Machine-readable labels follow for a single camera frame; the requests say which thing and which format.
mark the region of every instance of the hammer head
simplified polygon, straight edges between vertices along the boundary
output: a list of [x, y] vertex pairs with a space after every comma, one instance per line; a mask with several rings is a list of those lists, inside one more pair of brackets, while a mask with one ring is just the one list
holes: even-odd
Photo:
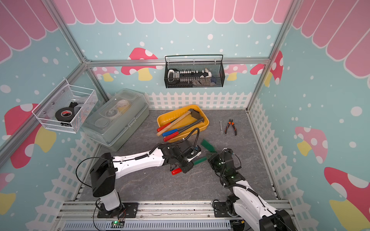
[[193, 117], [194, 119], [198, 120], [198, 119], [202, 119], [203, 117], [201, 116], [201, 114], [194, 110], [194, 109], [189, 109], [189, 111], [191, 111], [191, 117]]

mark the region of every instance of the blue screwdriver handle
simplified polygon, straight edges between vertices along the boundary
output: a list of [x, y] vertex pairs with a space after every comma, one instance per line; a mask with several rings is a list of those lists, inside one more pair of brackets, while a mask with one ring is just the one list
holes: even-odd
[[163, 137], [165, 137], [165, 136], [169, 136], [169, 135], [171, 135], [171, 134], [173, 134], [173, 133], [177, 132], [177, 130], [178, 130], [178, 129], [174, 129], [174, 130], [171, 130], [171, 131], [164, 132], [164, 133], [162, 134], [162, 136], [163, 136]]

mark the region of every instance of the wire mesh basket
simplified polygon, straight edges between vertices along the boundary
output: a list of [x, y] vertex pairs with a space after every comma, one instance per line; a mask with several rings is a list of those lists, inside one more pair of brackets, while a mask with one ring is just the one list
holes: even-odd
[[[94, 89], [83, 88], [80, 86], [70, 85], [68, 81], [63, 80], [54, 91], [54, 95], [50, 100], [50, 94], [35, 108], [32, 113], [42, 126], [49, 130], [61, 132], [77, 133], [87, 116], [98, 102], [98, 97]], [[77, 102], [76, 109], [65, 109], [61, 113], [61, 109], [70, 108], [71, 102]], [[59, 114], [72, 115], [70, 122], [58, 120]]]
[[223, 87], [223, 55], [165, 56], [166, 88]]

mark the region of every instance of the white wire basket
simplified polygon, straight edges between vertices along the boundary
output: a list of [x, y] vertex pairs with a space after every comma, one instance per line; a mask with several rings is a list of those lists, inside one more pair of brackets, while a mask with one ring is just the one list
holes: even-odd
[[[94, 89], [83, 88], [80, 86], [70, 85], [68, 81], [63, 80], [56, 89], [59, 90], [47, 100], [51, 93], [32, 110], [37, 120], [42, 126], [49, 130], [60, 132], [77, 133], [87, 116], [98, 102], [98, 97]], [[79, 100], [87, 97], [85, 102], [79, 102], [79, 107], [82, 106], [75, 114], [71, 122], [61, 122], [56, 118], [56, 112], [61, 108], [69, 107], [74, 100]]]

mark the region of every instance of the wrench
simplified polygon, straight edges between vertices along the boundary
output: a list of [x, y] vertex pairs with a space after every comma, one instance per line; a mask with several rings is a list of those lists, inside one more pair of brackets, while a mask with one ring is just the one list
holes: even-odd
[[222, 135], [223, 134], [223, 131], [222, 131], [222, 120], [220, 120], [220, 128], [221, 128], [220, 134]]

